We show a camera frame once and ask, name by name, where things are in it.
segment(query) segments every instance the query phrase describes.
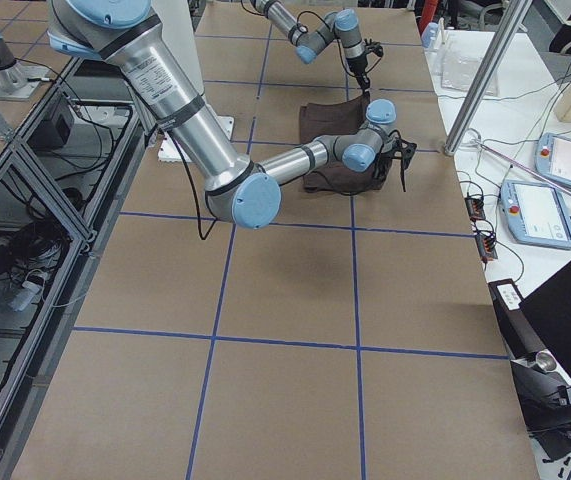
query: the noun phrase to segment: white table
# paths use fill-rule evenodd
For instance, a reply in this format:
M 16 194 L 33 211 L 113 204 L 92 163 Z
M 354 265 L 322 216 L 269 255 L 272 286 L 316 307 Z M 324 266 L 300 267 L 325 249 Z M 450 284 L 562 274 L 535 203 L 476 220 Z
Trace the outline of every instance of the white table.
M 465 56 L 482 57 L 491 41 L 492 32 L 463 32 L 450 31 L 447 48 L 449 51 L 463 52 Z M 463 103 L 462 99 L 452 99 L 450 97 L 464 97 L 464 92 L 445 89 L 441 87 L 441 76 L 437 75 L 436 53 L 426 52 L 427 60 L 432 72 L 434 89 L 439 95 L 439 106 L 443 116 L 445 128 L 449 131 L 456 115 Z M 519 33 L 515 36 L 505 58 L 498 69 L 498 95 L 497 97 L 486 96 L 481 103 L 470 127 L 476 129 L 482 135 L 483 140 L 496 139 L 505 142 L 519 142 L 521 140 L 538 139 L 543 133 L 541 121 L 533 131 L 530 132 L 534 123 L 539 119 L 546 105 L 558 92 L 556 84 L 552 84 L 554 79 L 547 71 L 543 61 L 536 52 L 533 44 L 526 34 Z M 526 92 L 531 92 L 548 84 L 540 92 L 532 93 L 514 100 L 495 101 L 491 98 L 516 97 Z M 571 123 L 559 122 L 554 112 L 549 116 L 545 132 L 567 132 L 571 131 Z M 495 150 L 515 158 L 520 163 L 529 167 L 534 166 L 535 142 L 527 142 L 520 145 L 504 145 L 491 142 L 489 146 Z M 460 180 L 469 180 L 478 183 L 485 193 L 497 194 L 498 189 L 489 181 L 483 179 L 475 173 L 478 161 L 478 152 L 470 148 L 459 148 L 455 154 L 457 170 L 459 170 Z M 478 171 L 487 179 L 494 183 L 501 184 L 505 174 L 508 172 L 507 162 L 499 160 L 488 153 L 483 153 Z M 536 181 L 529 174 L 516 168 L 509 172 L 510 179 L 521 179 Z M 462 183 L 463 193 L 467 192 L 468 184 Z M 470 193 L 477 193 L 478 189 L 473 185 Z M 564 197 L 571 215 L 571 198 Z M 488 219 L 496 227 L 497 238 L 500 242 L 512 248 L 522 258 L 524 263 L 524 273 L 518 282 L 518 287 L 524 296 L 529 295 L 539 285 L 544 283 L 551 275 L 557 272 L 571 260 L 571 250 L 563 251 L 552 248 L 532 247 L 518 244 L 507 229 L 502 212 L 497 212 L 496 200 L 494 197 L 485 198 L 485 212 Z M 488 282 L 503 278 L 516 279 L 521 271 L 520 262 L 514 254 L 502 246 L 497 246 L 498 260 L 489 262 L 485 271 Z M 532 442 L 534 453 L 537 458 L 539 472 L 543 480 L 557 478 L 562 461 L 553 464 L 541 462 L 545 458 L 545 453 L 537 442 Z M 569 469 L 565 467 L 565 476 Z

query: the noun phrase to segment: dark folded fabric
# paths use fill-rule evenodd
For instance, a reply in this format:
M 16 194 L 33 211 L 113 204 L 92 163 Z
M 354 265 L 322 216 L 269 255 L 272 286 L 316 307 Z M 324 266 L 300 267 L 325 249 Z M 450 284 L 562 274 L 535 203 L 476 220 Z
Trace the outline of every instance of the dark folded fabric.
M 308 143 L 321 135 L 350 135 L 356 133 L 365 121 L 369 95 L 363 95 L 337 105 L 309 103 L 299 112 L 301 143 Z M 327 165 L 303 176 L 306 192 L 332 191 L 353 195 L 367 190 L 380 190 L 391 165 L 389 160 L 374 162 L 364 172 L 354 172 L 342 162 Z

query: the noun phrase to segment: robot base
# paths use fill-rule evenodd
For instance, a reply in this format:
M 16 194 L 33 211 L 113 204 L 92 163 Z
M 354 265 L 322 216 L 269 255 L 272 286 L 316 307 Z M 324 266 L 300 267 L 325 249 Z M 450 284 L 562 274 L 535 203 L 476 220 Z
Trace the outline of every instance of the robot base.
M 27 75 L 27 78 L 43 78 L 49 73 L 49 68 L 38 66 L 27 67 L 23 65 L 23 71 Z M 36 81 L 27 82 L 27 85 L 12 93 L 7 93 L 0 89 L 0 100 L 14 100 L 19 102 L 29 100 L 40 84 L 41 82 Z
M 218 119 L 218 123 L 220 124 L 220 126 L 223 127 L 227 139 L 230 140 L 232 138 L 232 131 L 234 130 L 234 117 L 217 116 L 216 118 Z M 189 158 L 189 156 L 185 153 L 185 151 L 182 148 L 181 152 L 183 153 L 185 160 L 187 160 L 188 162 L 192 161 L 192 159 Z M 163 140 L 161 149 L 158 151 L 158 159 L 161 162 L 181 161 L 180 155 L 176 151 L 176 148 L 174 147 L 172 141 L 169 138 L 167 138 L 167 135 L 165 135 L 165 139 Z

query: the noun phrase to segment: white desk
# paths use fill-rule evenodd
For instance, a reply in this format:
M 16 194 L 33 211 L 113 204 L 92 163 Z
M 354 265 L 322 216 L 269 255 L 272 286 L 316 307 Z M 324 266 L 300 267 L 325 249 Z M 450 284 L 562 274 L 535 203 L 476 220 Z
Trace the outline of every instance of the white desk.
M 449 34 L 451 35 L 451 40 L 448 43 L 449 50 L 464 52 L 470 57 L 481 57 L 486 51 L 493 35 L 491 32 L 461 31 L 452 31 L 449 32 Z M 460 91 L 442 88 L 441 77 L 434 74 L 436 54 L 426 53 L 426 55 L 432 71 L 434 89 L 439 95 L 439 107 L 443 116 L 443 123 L 447 131 L 449 131 L 463 100 L 445 98 L 441 95 L 464 97 L 465 94 Z M 537 90 L 552 82 L 554 82 L 554 79 L 547 71 L 527 35 L 522 33 L 517 34 L 498 69 L 498 96 L 485 97 L 470 126 L 478 130 L 484 140 L 491 138 L 505 142 L 518 142 L 526 138 L 538 139 L 543 133 L 541 129 L 543 128 L 542 124 L 544 120 L 534 128 L 529 136 L 526 135 L 545 110 L 548 101 L 558 93 L 559 89 L 556 84 L 540 92 L 532 93 L 516 100 L 495 101 L 489 99 L 516 97 L 523 93 Z M 571 130 L 571 123 L 559 122 L 553 112 L 550 114 L 545 131 L 560 133 L 569 130 Z M 571 138 L 571 133 L 566 134 L 566 136 Z M 488 145 L 505 155 L 515 158 L 524 165 L 532 168 L 534 166 L 535 142 L 513 146 L 492 142 Z M 519 149 L 520 152 L 518 156 L 514 157 Z M 457 170 L 466 172 L 459 173 L 460 179 L 468 180 L 467 175 L 469 175 L 472 181 L 482 186 L 486 195 L 498 193 L 496 186 L 474 172 L 477 160 L 477 151 L 460 148 L 456 152 L 455 162 Z M 488 153 L 483 153 L 478 171 L 483 176 L 500 185 L 508 168 L 509 166 L 506 162 L 496 159 Z M 535 180 L 526 172 L 516 168 L 511 170 L 508 178 Z M 463 192 L 467 191 L 467 187 L 467 184 L 461 185 Z M 472 186 L 470 193 L 476 192 L 477 190 Z M 567 196 L 564 198 L 571 214 L 571 198 Z M 571 250 L 563 251 L 515 243 L 513 237 L 507 230 L 502 212 L 496 211 L 496 197 L 485 199 L 485 211 L 488 219 L 496 227 L 498 240 L 514 249 L 523 259 L 525 271 L 521 280 L 518 282 L 518 286 L 524 296 L 527 296 L 535 290 L 552 274 L 571 260 Z M 521 267 L 516 257 L 500 245 L 497 247 L 497 252 L 499 256 L 498 260 L 489 262 L 487 265 L 485 272 L 487 281 L 517 278 L 520 274 Z M 537 458 L 541 478 L 543 480 L 557 478 L 560 468 L 564 466 L 562 465 L 562 460 L 552 464 L 543 464 L 541 459 L 545 458 L 545 453 L 537 442 L 532 442 L 532 445 Z M 565 467 L 564 472 L 566 476 L 569 472 L 569 468 Z

